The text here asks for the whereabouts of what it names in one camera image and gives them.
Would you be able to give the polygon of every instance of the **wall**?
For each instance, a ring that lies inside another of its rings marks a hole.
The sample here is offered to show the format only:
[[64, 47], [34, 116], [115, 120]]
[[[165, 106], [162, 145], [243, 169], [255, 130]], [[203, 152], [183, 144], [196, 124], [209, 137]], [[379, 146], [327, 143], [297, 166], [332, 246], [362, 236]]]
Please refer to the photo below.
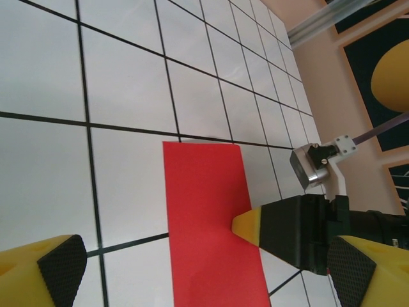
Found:
[[[284, 21], [287, 29], [303, 21], [322, 5], [320, 0], [264, 2]], [[355, 81], [345, 65], [343, 50], [339, 48], [342, 42], [337, 40], [333, 29], [329, 29], [294, 50], [323, 142], [341, 134], [357, 136], [369, 129]], [[340, 163], [351, 209], [402, 214], [403, 209], [396, 203], [382, 165], [408, 157], [409, 153], [404, 152], [381, 157], [373, 139], [360, 145], [358, 154]]]

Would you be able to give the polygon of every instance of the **red paper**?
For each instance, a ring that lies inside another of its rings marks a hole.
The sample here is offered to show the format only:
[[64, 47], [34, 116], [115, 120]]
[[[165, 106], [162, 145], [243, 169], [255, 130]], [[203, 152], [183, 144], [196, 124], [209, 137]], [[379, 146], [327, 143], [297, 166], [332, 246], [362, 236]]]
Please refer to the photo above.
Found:
[[251, 209], [240, 147], [164, 143], [175, 307], [269, 307], [258, 247], [231, 231]]

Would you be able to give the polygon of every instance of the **textured grip pad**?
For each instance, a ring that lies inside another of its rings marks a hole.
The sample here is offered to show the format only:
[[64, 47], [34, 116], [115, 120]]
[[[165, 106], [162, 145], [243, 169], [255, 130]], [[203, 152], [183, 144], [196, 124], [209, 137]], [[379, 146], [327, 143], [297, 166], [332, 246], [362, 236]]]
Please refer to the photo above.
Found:
[[87, 264], [84, 243], [73, 235], [37, 261], [56, 307], [71, 307]]
[[335, 237], [328, 251], [328, 268], [342, 306], [360, 306], [376, 263], [343, 238]]

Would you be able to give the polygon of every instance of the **yellow sphere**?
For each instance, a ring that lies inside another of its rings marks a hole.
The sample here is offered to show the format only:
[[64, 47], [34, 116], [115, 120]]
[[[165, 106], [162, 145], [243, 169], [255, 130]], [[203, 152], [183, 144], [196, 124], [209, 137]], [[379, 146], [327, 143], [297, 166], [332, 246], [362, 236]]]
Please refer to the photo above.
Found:
[[371, 89], [385, 107], [397, 112], [409, 111], [409, 40], [382, 56], [373, 71]]

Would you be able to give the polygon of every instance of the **white tiled floor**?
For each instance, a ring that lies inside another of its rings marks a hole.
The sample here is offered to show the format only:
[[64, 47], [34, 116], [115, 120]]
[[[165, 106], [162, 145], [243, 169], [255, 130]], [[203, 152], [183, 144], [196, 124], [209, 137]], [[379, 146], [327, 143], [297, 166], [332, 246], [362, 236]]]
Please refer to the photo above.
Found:
[[[233, 138], [253, 207], [304, 193], [289, 155], [319, 136], [284, 24], [258, 0], [79, 0], [79, 36], [74, 0], [33, 2], [56, 15], [0, 2], [0, 250], [78, 233], [75, 307], [173, 306], [162, 141]], [[270, 292], [297, 272], [261, 257]], [[301, 275], [271, 301], [308, 306]]]

